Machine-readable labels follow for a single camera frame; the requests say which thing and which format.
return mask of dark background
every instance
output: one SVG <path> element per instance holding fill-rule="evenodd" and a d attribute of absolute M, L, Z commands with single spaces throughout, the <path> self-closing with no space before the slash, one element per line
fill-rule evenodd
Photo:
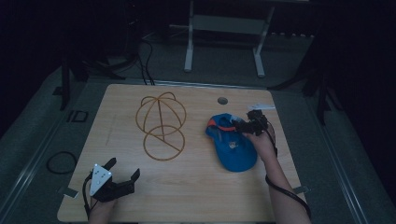
<path fill-rule="evenodd" d="M 342 5 L 337 1 L 276 3 L 270 32 L 317 36 L 305 62 L 308 67 L 327 64 L 329 86 L 395 202 L 396 5 L 390 0 L 339 2 Z M 189 1 L 184 0 L 2 0 L 0 136 L 43 80 L 61 65 L 65 53 L 77 50 L 103 62 L 110 54 L 134 54 L 145 29 L 157 31 L 166 40 L 167 25 L 187 24 L 188 12 Z M 80 80 L 87 78 L 78 57 L 74 69 Z"/>

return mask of hand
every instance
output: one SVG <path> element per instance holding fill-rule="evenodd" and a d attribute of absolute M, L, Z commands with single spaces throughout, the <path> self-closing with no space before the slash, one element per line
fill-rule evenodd
<path fill-rule="evenodd" d="M 270 123 L 268 123 L 268 133 L 271 134 L 271 137 L 275 142 L 276 141 L 275 131 L 274 131 L 273 126 Z M 251 133 L 243 133 L 243 135 L 248 140 L 250 140 L 250 142 L 253 144 L 253 146 L 256 149 L 257 153 L 259 154 L 260 158 L 262 158 L 262 161 L 264 161 L 264 162 L 267 160 L 276 159 L 274 145 L 271 142 L 271 139 L 270 139 L 268 133 L 263 132 L 259 136 L 256 136 Z"/>
<path fill-rule="evenodd" d="M 91 198 L 91 212 L 90 212 L 90 224 L 107 224 L 110 220 L 113 208 L 117 203 L 117 199 L 101 203 L 94 198 Z"/>

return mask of wooden table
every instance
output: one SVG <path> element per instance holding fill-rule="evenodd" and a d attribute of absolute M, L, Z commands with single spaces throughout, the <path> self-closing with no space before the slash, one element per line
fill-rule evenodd
<path fill-rule="evenodd" d="M 147 96 L 158 97 L 172 92 L 186 109 L 186 121 L 166 140 L 175 146 L 185 146 L 170 161 L 152 159 L 144 149 L 146 134 L 135 121 L 141 101 Z M 220 97 L 227 105 L 218 103 Z M 177 102 L 168 102 L 183 119 L 183 109 Z M 256 165 L 242 173 L 232 173 L 220 164 L 214 144 L 206 134 L 209 119 L 217 114 L 230 113 L 248 120 L 248 106 L 257 103 L 274 105 L 269 91 L 110 85 L 100 105 L 69 188 L 81 191 L 82 184 L 95 163 L 104 165 L 115 157 L 111 169 L 113 181 L 130 179 L 140 168 L 141 176 L 135 183 L 135 193 L 119 198 L 113 221 L 117 222 L 247 222 L 274 221 L 272 206 L 265 183 L 265 170 L 258 159 Z M 175 114 L 161 106 L 163 125 L 178 126 Z M 142 122 L 148 111 L 142 107 L 137 120 Z M 158 105 L 148 113 L 146 128 L 160 124 Z M 300 186 L 300 180 L 290 155 L 288 143 L 275 109 L 263 110 L 276 130 L 278 159 L 291 185 Z M 146 146 L 156 156 L 171 156 L 162 141 L 148 137 Z M 58 218 L 64 222 L 86 221 L 81 193 L 76 199 L 64 197 Z"/>

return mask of red strap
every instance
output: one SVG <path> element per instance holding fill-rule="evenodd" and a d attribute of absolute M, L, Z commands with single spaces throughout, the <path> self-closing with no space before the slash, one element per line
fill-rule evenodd
<path fill-rule="evenodd" d="M 216 127 L 218 127 L 220 130 L 223 130 L 223 131 L 225 131 L 225 132 L 235 131 L 235 127 L 221 127 L 221 126 L 218 126 L 218 124 L 217 124 L 213 119 L 211 119 L 211 120 L 207 123 L 207 126 L 216 126 Z"/>

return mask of human arm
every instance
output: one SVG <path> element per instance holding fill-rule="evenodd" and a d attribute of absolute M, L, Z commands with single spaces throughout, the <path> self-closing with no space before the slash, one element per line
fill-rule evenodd
<path fill-rule="evenodd" d="M 107 224 L 111 218 L 111 214 L 116 203 L 117 200 L 101 203 L 96 199 L 91 198 L 89 224 Z"/>
<path fill-rule="evenodd" d="M 271 134 L 272 139 L 274 139 L 275 142 L 274 129 L 271 125 L 268 129 L 268 133 Z M 247 137 L 256 148 L 257 153 L 264 162 L 268 178 L 282 189 L 293 192 L 292 187 L 286 178 L 279 161 L 277 160 L 274 145 L 271 142 L 271 138 L 268 133 L 264 132 L 259 136 L 244 133 L 244 136 Z M 311 223 L 308 214 L 300 203 L 272 187 L 269 188 L 269 193 L 276 223 Z"/>

